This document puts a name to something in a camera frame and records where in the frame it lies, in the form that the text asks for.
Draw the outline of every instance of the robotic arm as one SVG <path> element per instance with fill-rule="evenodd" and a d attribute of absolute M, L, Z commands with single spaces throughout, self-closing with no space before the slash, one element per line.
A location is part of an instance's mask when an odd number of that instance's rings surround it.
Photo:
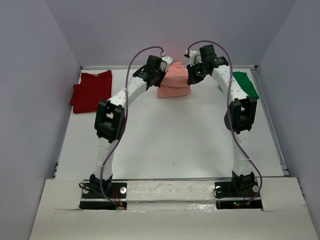
<path fill-rule="evenodd" d="M 186 51 L 185 56 L 189 58 L 187 66 L 189 85 L 197 84 L 209 75 L 217 81 L 222 92 L 228 95 L 229 63 L 224 57 L 217 57 L 213 45 L 201 47 L 200 54 L 193 50 Z M 257 99 L 249 97 L 233 77 L 229 103 L 232 126 L 229 124 L 228 113 L 224 116 L 224 123 L 230 131 L 234 131 L 236 141 L 246 153 L 249 151 L 249 135 L 255 121 L 256 108 Z M 243 197 L 248 191 L 255 190 L 254 186 L 258 185 L 249 160 L 234 140 L 232 143 L 234 158 L 232 179 L 231 182 L 216 183 L 217 198 Z"/>
<path fill-rule="evenodd" d="M 103 163 L 121 138 L 125 124 L 125 107 L 150 87 L 159 87 L 173 59 L 163 55 L 150 55 L 146 65 L 139 68 L 128 82 L 127 89 L 122 89 L 108 100 L 102 100 L 96 111 L 94 128 L 98 136 L 98 153 L 95 169 L 90 176 L 90 188 L 100 191 L 100 176 Z M 102 172 L 102 186 L 107 194 L 112 185 L 112 162 L 114 154 L 109 157 Z"/>

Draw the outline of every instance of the folded cloth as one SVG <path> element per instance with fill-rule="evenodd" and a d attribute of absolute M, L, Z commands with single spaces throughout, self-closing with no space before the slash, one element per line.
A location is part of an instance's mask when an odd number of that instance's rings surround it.
<path fill-rule="evenodd" d="M 253 83 L 248 78 L 248 75 L 245 72 L 236 71 L 233 73 L 235 80 L 238 82 L 239 86 L 243 91 L 248 94 L 249 97 L 259 98 L 259 95 L 253 85 Z"/>
<path fill-rule="evenodd" d="M 173 63 L 157 89 L 158 98 L 186 96 L 191 92 L 188 85 L 188 72 L 182 62 Z"/>
<path fill-rule="evenodd" d="M 111 98 L 111 90 L 111 71 L 99 74 L 82 73 L 80 84 L 73 85 L 69 104 L 73 105 L 75 114 L 96 112 L 99 101 Z"/>

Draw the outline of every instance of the gray wall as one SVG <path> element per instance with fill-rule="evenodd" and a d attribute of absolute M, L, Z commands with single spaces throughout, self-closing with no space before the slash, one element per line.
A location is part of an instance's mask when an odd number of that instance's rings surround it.
<path fill-rule="evenodd" d="M 297 0 L 258 67 L 285 161 L 320 237 L 320 1 Z"/>
<path fill-rule="evenodd" d="M 29 239 L 79 67 L 44 0 L 0 1 L 0 239 Z"/>
<path fill-rule="evenodd" d="M 294 0 L 46 2 L 81 66 L 125 66 L 151 45 L 185 61 L 185 49 L 202 39 L 222 43 L 236 65 L 257 65 Z"/>

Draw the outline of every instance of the green cloth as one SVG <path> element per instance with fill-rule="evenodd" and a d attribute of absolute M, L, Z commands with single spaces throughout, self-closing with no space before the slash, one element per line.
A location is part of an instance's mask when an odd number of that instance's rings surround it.
<path fill-rule="evenodd" d="M 245 91 L 245 93 L 248 94 L 249 97 L 256 97 L 257 99 L 259 98 L 254 85 L 245 72 L 236 71 L 233 73 L 233 76 L 240 87 L 243 89 L 243 91 Z"/>

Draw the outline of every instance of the pink cloth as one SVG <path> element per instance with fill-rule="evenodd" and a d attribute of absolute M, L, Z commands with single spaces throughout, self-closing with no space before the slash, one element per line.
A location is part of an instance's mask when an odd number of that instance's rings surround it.
<path fill-rule="evenodd" d="M 191 92 L 188 85 L 188 72 L 182 62 L 173 63 L 166 73 L 160 87 L 157 89 L 158 98 L 186 96 Z"/>

